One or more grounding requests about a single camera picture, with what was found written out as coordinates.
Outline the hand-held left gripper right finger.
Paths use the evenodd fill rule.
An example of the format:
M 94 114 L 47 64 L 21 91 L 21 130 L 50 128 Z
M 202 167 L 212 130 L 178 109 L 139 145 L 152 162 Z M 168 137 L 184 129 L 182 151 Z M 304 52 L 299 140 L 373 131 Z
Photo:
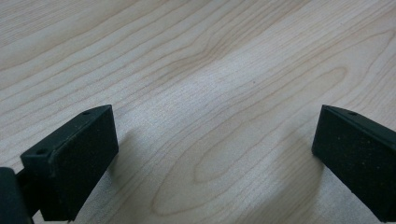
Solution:
M 321 108 L 312 153 L 382 222 L 396 222 L 396 132 L 344 108 Z

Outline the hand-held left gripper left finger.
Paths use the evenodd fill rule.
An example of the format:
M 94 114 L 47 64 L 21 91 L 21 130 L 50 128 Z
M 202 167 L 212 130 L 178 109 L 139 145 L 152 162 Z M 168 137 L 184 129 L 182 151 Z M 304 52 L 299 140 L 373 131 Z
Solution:
M 119 152 L 111 105 L 86 110 L 21 154 L 28 213 L 74 220 Z

